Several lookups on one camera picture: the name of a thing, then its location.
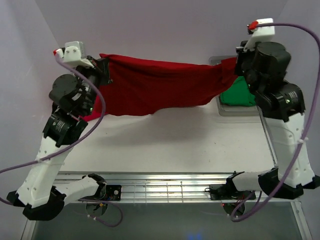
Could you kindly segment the dark red t shirt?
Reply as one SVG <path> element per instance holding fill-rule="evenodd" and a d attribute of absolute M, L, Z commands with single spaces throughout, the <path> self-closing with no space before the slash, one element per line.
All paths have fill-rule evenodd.
<path fill-rule="evenodd" d="M 100 57 L 108 60 L 112 83 L 99 90 L 105 114 L 113 116 L 146 116 L 167 108 L 206 105 L 237 78 L 236 57 L 214 66 L 105 53 Z"/>

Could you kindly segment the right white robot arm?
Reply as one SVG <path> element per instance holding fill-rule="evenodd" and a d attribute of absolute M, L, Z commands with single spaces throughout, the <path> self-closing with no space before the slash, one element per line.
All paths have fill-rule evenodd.
<path fill-rule="evenodd" d="M 310 166 L 303 144 L 305 102 L 302 90 L 285 79 L 291 55 L 277 42 L 242 41 L 236 48 L 235 73 L 243 76 L 269 130 L 277 166 L 261 172 L 235 171 L 221 186 L 210 185 L 212 200 L 242 199 L 263 192 L 294 200 L 316 189 L 320 178 Z"/>

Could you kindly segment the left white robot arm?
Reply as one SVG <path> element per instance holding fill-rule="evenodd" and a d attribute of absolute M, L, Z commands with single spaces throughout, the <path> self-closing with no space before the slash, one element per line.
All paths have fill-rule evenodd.
<path fill-rule="evenodd" d="M 73 147 L 93 132 L 82 134 L 93 112 L 96 98 L 102 98 L 100 85 L 111 83 L 108 58 L 89 58 L 92 66 L 79 63 L 70 74 L 59 76 L 52 84 L 49 98 L 52 113 L 43 129 L 40 148 L 21 187 L 9 192 L 6 199 L 23 208 L 31 221 L 50 221 L 71 202 L 82 198 L 100 200 L 106 196 L 106 181 L 91 173 L 82 179 L 58 186 L 54 184 L 65 159 Z"/>

